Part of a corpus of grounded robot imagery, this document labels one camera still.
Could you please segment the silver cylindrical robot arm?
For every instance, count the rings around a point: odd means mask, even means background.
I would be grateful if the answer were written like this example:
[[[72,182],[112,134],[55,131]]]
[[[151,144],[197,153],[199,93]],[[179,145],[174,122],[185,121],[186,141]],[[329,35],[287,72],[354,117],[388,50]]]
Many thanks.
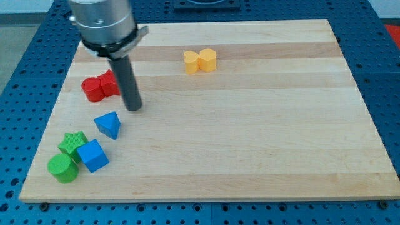
[[[139,27],[129,0],[68,0],[84,46],[98,57],[107,58],[124,105],[137,111],[143,105],[129,53],[149,33]]]

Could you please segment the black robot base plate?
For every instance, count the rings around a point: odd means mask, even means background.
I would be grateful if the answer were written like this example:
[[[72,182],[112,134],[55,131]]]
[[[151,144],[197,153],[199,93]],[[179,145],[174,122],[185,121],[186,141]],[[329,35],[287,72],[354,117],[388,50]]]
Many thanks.
[[[241,0],[174,0],[175,11],[239,9]]]

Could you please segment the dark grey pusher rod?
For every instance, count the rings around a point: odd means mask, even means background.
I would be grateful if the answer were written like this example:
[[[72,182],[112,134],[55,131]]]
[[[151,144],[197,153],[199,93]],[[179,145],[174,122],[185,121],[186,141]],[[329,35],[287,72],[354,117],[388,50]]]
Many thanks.
[[[143,104],[129,56],[108,61],[126,109],[128,111],[139,110]]]

